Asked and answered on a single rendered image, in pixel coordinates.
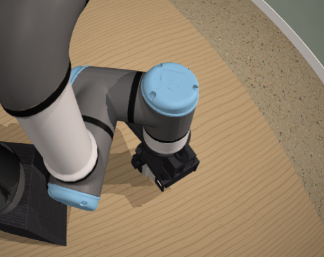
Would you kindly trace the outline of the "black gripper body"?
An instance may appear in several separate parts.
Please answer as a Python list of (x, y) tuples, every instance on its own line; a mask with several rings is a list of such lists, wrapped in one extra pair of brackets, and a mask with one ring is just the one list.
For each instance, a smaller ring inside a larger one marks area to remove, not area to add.
[(141, 143), (135, 151), (138, 156), (140, 155), (140, 160), (143, 164), (147, 164), (148, 168), (154, 174), (155, 183), (162, 192), (164, 192), (164, 187), (168, 188), (189, 173), (196, 171), (200, 161), (189, 145), (190, 137), (191, 131), (186, 144), (178, 152), (160, 154), (148, 147), (143, 137), (143, 125), (141, 126)]

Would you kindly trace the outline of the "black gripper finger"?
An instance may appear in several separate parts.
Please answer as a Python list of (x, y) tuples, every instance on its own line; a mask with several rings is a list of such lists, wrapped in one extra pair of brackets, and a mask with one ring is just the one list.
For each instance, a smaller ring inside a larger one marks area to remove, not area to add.
[(143, 164), (143, 162), (140, 160), (140, 155), (138, 156), (137, 153), (132, 156), (131, 164), (135, 169), (138, 168), (139, 172), (143, 174), (144, 176), (150, 177), (150, 179), (155, 183), (155, 176), (150, 171), (148, 166), (146, 164)]

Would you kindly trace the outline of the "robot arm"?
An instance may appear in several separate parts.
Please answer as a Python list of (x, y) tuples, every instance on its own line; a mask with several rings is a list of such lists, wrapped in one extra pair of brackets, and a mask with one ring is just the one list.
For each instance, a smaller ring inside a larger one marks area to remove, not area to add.
[[(147, 72), (71, 68), (69, 47), (90, 0), (0, 0), (0, 103), (32, 141), (50, 173), (54, 200), (95, 211), (117, 121), (160, 154), (188, 139), (199, 85), (175, 62)], [(58, 98), (58, 99), (57, 99)], [(25, 188), (17, 154), (0, 142), (0, 215)]]

